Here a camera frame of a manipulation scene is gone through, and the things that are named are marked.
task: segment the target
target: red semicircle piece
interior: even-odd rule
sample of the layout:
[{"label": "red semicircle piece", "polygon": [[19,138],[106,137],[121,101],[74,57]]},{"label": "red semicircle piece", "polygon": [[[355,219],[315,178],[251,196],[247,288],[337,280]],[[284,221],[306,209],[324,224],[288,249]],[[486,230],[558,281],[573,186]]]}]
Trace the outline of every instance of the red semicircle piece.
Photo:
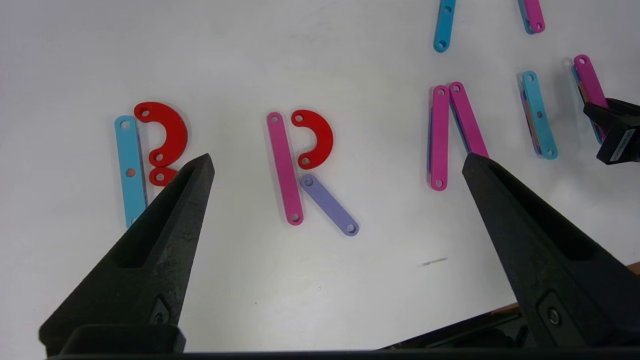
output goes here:
[{"label": "red semicircle piece", "polygon": [[316,135],[316,147],[298,157],[298,166],[310,170],[320,166],[333,149],[333,131],[320,114],[310,110],[296,110],[291,122],[297,127],[308,127]]},{"label": "red semicircle piece", "polygon": [[164,144],[149,153],[149,162],[155,167],[167,167],[180,158],[187,147],[187,127],[175,110],[160,102],[142,102],[133,110],[142,122],[158,122],[164,126]]}]

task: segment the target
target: white surface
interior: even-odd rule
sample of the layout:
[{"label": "white surface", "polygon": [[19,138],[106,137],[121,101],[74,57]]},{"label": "white surface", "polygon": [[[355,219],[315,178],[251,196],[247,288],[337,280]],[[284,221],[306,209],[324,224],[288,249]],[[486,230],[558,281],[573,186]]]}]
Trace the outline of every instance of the white surface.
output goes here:
[{"label": "white surface", "polygon": [[[640,170],[595,158],[564,60],[589,55],[608,96],[640,101],[640,2],[542,6],[547,30],[529,36],[515,0],[460,0],[437,54],[436,1],[3,1],[0,355],[43,357],[39,325],[123,233],[113,121],[142,101],[188,122],[180,163],[208,152],[216,168],[180,320],[188,350],[378,348],[514,302],[453,121],[449,187],[426,185],[430,88],[456,80],[493,159],[639,261]],[[532,150],[525,70],[540,78],[555,161]],[[297,108],[335,131],[314,174],[360,222],[355,238],[306,195],[303,225],[279,210],[264,117]],[[295,154],[313,146],[287,130]],[[140,131],[147,157],[163,131]]]}]

